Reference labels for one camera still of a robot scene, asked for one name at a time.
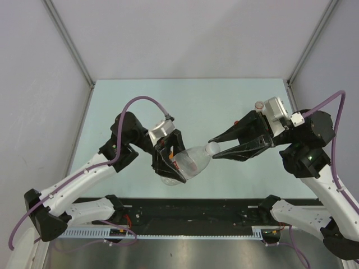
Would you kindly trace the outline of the clear water bottle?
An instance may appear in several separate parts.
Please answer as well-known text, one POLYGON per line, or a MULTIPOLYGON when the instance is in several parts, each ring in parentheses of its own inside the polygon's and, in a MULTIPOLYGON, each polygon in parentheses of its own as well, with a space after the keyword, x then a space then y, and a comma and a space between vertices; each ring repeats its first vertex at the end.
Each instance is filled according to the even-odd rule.
POLYGON ((174 156, 171 160, 188 181, 200 174, 210 163, 212 156, 205 151, 205 146, 192 147, 174 156))

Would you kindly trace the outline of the milk bottle with red label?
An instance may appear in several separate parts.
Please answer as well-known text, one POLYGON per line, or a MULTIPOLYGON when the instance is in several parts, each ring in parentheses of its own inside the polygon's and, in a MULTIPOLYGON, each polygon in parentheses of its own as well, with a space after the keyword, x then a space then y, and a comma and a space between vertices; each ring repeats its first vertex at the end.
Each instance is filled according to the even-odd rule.
POLYGON ((263 111, 265 105, 262 101, 257 101, 254 106, 257 112, 261 112, 263 111))

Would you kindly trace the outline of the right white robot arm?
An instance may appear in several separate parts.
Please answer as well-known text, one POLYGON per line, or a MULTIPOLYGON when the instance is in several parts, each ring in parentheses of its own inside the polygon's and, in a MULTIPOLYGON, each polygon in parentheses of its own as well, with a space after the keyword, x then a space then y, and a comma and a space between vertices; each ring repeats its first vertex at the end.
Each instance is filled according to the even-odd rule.
POLYGON ((358 214, 339 192, 332 175, 334 162, 324 151, 335 132, 330 114, 316 111, 307 118, 305 110, 286 112, 250 111, 213 142, 238 140, 238 146, 222 151, 216 159, 244 162, 269 148, 287 145, 280 151, 286 172, 300 179, 317 196, 325 210, 311 211, 269 195, 259 205, 259 219, 265 225, 275 221, 295 226, 317 238, 342 260, 358 259, 358 214))

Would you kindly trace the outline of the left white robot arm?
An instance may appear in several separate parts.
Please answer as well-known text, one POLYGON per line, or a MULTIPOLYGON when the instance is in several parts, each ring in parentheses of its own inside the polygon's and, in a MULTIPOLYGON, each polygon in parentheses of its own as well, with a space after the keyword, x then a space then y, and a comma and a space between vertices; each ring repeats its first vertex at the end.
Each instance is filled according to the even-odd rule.
POLYGON ((76 224, 121 222, 125 208, 113 194, 92 202, 76 203, 76 200, 101 180, 128 167, 139 155, 135 146, 152 157, 151 167, 157 175, 185 183, 184 175, 169 158, 185 150, 181 131, 173 121, 166 114, 154 128, 146 129, 134 113, 122 112, 111 126, 110 139, 78 171, 42 191, 27 191, 24 217, 31 219, 38 239, 50 242, 76 224))

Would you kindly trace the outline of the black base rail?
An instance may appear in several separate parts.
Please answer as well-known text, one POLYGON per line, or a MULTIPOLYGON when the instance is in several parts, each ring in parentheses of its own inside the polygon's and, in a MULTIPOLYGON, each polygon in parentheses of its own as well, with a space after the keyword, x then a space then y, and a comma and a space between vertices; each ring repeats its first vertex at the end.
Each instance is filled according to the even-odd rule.
POLYGON ((141 229, 209 230, 231 226, 264 226, 282 229, 288 221, 276 221, 259 209, 263 199, 120 198, 123 208, 109 221, 141 229))

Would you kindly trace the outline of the right aluminium frame post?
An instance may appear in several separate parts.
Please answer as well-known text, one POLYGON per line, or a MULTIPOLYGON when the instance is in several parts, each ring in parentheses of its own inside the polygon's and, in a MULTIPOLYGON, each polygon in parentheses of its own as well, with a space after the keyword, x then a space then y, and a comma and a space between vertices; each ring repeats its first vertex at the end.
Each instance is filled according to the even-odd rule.
POLYGON ((324 32, 325 28, 327 27, 331 17, 334 15, 336 9, 340 5, 342 1, 340 0, 330 0, 328 5, 326 6, 323 14, 320 17, 317 25, 315 26, 303 52, 301 53, 294 69, 292 70, 291 74, 287 78, 287 84, 289 87, 293 85, 295 79, 297 78, 299 72, 304 67, 308 57, 310 56, 311 52, 313 51, 316 43, 318 42, 319 38, 321 37, 322 33, 324 32))

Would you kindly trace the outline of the aluminium frame post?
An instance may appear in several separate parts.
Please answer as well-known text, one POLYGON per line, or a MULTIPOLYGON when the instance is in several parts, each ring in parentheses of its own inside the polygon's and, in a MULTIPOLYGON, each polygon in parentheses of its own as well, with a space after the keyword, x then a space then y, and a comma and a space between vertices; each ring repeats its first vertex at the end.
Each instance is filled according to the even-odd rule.
POLYGON ((319 38, 321 37, 322 33, 324 32, 325 28, 327 27, 331 17, 334 15, 336 9, 340 5, 342 1, 340 0, 330 0, 328 5, 326 6, 323 14, 320 17, 317 25, 315 26, 303 52, 301 53, 294 69, 292 70, 291 74, 287 78, 287 84, 289 87, 293 85, 295 79, 297 78, 299 72, 304 67, 308 57, 310 56, 311 52, 313 51, 316 43, 318 42, 319 38))
POLYGON ((57 8, 55 7, 53 1, 51 0, 41 0, 45 10, 47 11, 50 19, 53 22, 54 27, 57 29, 61 39, 63 40, 70 56, 73 58, 75 64, 77 65, 78 69, 82 77, 85 79, 86 83, 90 86, 90 88, 94 85, 94 80, 91 78, 91 75, 78 51, 76 48, 73 39, 71 38, 70 33, 67 30, 65 23, 63 22, 61 15, 59 14, 57 8))

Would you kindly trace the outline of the left aluminium frame post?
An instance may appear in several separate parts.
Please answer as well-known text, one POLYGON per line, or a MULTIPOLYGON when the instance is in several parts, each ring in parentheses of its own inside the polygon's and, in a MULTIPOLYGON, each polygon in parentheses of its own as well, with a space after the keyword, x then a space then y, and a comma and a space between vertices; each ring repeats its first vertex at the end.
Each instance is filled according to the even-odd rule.
POLYGON ((53 22, 54 27, 57 29, 61 39, 63 40, 70 56, 73 58, 75 64, 77 65, 78 69, 82 77, 85 79, 86 83, 90 86, 90 88, 94 85, 94 80, 91 78, 91 75, 78 51, 76 48, 73 39, 71 38, 70 33, 67 30, 65 23, 63 22, 61 15, 59 14, 57 8, 55 7, 53 1, 51 0, 41 0, 45 10, 47 11, 50 19, 53 22))

